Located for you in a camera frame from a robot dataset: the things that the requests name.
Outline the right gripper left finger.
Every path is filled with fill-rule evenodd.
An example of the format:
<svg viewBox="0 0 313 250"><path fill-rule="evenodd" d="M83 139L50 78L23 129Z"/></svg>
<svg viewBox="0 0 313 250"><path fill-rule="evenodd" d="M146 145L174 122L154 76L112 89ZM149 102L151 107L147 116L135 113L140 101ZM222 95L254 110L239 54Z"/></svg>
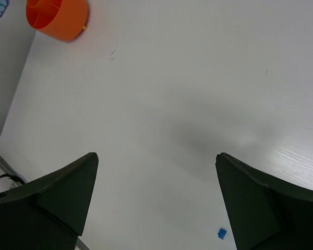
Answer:
<svg viewBox="0 0 313 250"><path fill-rule="evenodd" d="M98 170L97 153L0 192L0 249L75 249Z"/></svg>

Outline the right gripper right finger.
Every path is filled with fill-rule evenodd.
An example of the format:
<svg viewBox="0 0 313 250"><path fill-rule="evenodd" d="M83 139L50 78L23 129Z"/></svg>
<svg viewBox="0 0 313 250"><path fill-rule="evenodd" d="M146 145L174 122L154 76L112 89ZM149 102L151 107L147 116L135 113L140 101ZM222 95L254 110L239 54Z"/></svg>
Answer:
<svg viewBox="0 0 313 250"><path fill-rule="evenodd" d="M215 166L237 249L313 249L313 190L227 153Z"/></svg>

